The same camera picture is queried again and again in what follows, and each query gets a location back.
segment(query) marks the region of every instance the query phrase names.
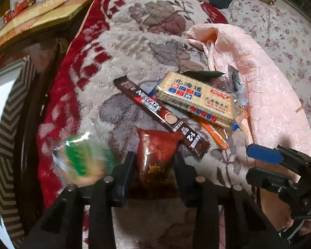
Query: floral blanket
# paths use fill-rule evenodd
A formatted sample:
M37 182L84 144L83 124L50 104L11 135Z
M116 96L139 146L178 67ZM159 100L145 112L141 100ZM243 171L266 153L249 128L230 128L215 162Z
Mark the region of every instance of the floral blanket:
M256 0L234 0L220 10L263 48L296 92L311 128L311 23L298 13Z
M213 6L199 0L95 0L72 41L50 92L45 121L37 136L38 177L46 207L62 185L52 172L48 138L66 138L92 132L91 118L100 120L103 140L120 159L136 151L136 128L165 130L114 86L113 80L128 75L147 92L168 71L208 70L206 56L182 38L196 23L227 23ZM216 184L246 183L248 170L245 137L237 130L226 151L218 150L209 133L185 112L168 108L197 131L211 146L197 161L182 145L179 150L200 175ZM113 210L117 248L191 248L196 211L179 199L129 200ZM221 217L224 246L224 220ZM87 247L87 217L84 247Z

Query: cracker package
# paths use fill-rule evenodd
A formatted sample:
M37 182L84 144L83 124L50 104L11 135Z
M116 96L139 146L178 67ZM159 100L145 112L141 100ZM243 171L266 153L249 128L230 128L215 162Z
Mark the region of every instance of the cracker package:
M156 98L229 128L235 120L232 95L175 72L156 86Z

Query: striped fabric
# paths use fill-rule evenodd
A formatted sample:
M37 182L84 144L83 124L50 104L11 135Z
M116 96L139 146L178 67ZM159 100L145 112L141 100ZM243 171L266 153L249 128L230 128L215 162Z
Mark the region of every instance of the striped fabric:
M35 76L30 57L24 57L0 71L0 76L20 70L7 98L0 121L0 207L7 232L16 248L22 244L24 231L18 214L13 182L13 152L18 121L24 99Z
M19 69L19 68L22 68L22 66L25 64L25 60L24 58L22 59L19 59L7 66L5 66L4 68L0 69L0 77L2 77L3 75L13 71L13 70L16 70L16 69Z

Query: blanket pattern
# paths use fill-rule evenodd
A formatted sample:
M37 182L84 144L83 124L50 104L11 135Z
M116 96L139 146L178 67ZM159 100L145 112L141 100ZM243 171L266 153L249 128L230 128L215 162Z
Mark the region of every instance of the blanket pattern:
M206 56L181 35L196 23L227 23L213 6L199 0L95 0L72 41L50 92L45 121L37 135L38 177L45 206L62 190L53 173L49 138L62 139L93 128L100 120L102 141L108 142L118 159L138 144L136 128L165 130L143 110L121 94L113 80L123 75L151 91L168 71L208 70ZM201 161L182 145L188 164L216 184L246 183L248 158L245 137L237 130L230 148L218 149L209 133L183 111L167 106L211 144ZM87 248L86 208L83 246ZM128 200L113 210L117 248L191 248L196 211L179 199ZM224 219L221 215L220 247L224 248Z

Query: pink satin cloth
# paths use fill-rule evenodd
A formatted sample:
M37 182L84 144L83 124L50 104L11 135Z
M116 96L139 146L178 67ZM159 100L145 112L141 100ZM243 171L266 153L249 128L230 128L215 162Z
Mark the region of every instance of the pink satin cloth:
M203 50L210 70L227 73L228 64L238 69L249 99L248 144L269 148L278 144L311 156L311 130L293 88L280 69L241 28L229 24L197 24L185 37ZM281 165L256 160L256 165L270 171L299 176ZM290 208L276 194L261 190L264 213L279 230L286 225Z

